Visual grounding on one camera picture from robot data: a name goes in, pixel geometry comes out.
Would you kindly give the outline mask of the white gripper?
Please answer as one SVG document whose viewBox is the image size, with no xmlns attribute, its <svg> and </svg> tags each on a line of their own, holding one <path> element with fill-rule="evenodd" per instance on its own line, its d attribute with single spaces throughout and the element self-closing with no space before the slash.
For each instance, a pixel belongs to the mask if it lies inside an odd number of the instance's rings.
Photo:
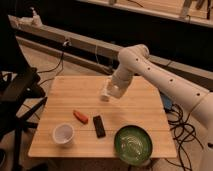
<svg viewBox="0 0 213 171">
<path fill-rule="evenodd" d="M 127 84 L 124 80 L 121 80 L 115 76 L 109 76 L 107 78 L 106 92 L 109 96 L 114 98 L 121 98 L 126 92 Z"/>
</svg>

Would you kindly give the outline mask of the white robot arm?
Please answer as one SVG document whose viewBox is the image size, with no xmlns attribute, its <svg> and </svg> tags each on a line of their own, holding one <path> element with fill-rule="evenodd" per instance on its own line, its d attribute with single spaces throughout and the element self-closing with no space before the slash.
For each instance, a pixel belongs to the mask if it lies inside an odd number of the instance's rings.
<svg viewBox="0 0 213 171">
<path fill-rule="evenodd" d="M 149 49 L 143 44 L 121 49 L 107 93 L 121 98 L 135 74 L 144 77 L 207 128 L 207 147 L 213 148 L 213 92 L 153 64 L 148 57 Z"/>
</svg>

